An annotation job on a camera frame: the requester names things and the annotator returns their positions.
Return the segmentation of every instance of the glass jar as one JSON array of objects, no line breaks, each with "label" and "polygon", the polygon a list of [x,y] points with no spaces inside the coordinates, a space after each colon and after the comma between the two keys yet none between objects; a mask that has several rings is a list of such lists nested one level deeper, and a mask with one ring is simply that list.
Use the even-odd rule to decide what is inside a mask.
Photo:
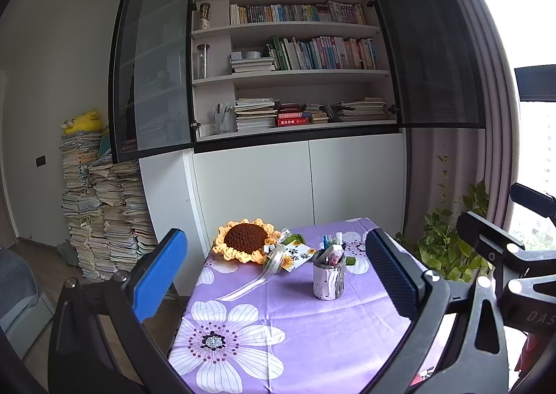
[{"label": "glass jar", "polygon": [[197,46],[197,79],[209,76],[209,50],[208,44]]}]

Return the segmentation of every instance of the curtain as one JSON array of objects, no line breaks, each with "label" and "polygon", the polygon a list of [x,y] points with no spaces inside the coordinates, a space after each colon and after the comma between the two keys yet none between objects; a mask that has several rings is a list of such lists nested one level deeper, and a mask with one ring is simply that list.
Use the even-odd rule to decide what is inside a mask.
[{"label": "curtain", "polygon": [[[457,201],[469,183],[484,179],[490,196],[487,218],[509,228],[512,203],[509,188],[517,178],[518,101],[515,80],[500,36],[484,0],[458,0],[472,36],[479,63],[485,108],[485,129],[417,128],[408,130],[410,150],[409,196],[405,234],[417,241],[423,215],[439,206],[441,187],[451,188],[446,206],[460,212]],[[450,162],[442,167],[436,155]],[[444,179],[442,170],[448,170]]]}]

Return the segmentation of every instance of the glass cabinet door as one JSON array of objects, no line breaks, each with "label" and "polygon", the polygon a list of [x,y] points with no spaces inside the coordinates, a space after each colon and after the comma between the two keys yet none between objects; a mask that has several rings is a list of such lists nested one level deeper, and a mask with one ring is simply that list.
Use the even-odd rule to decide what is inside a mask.
[{"label": "glass cabinet door", "polygon": [[458,0],[374,0],[404,127],[485,126],[473,40]]},{"label": "glass cabinet door", "polygon": [[115,162],[192,146],[191,0],[121,0],[109,112]]}]

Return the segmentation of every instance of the white cabinet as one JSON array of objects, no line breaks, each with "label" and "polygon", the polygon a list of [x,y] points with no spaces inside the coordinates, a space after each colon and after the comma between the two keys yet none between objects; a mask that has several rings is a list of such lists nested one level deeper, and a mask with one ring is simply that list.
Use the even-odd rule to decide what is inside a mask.
[{"label": "white cabinet", "polygon": [[390,235],[405,203],[404,135],[309,141],[315,224],[366,216]]},{"label": "white cabinet", "polygon": [[211,241],[243,218],[277,229],[314,223],[307,141],[196,153],[194,167]]}]

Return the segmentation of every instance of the gift card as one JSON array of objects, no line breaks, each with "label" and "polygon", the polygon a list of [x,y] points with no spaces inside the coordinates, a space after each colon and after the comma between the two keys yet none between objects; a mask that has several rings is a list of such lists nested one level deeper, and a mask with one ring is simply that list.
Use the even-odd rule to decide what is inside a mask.
[{"label": "gift card", "polygon": [[303,262],[307,262],[316,253],[316,250],[302,244],[298,240],[288,243],[285,247],[286,255],[282,261],[282,268],[291,272]]}]

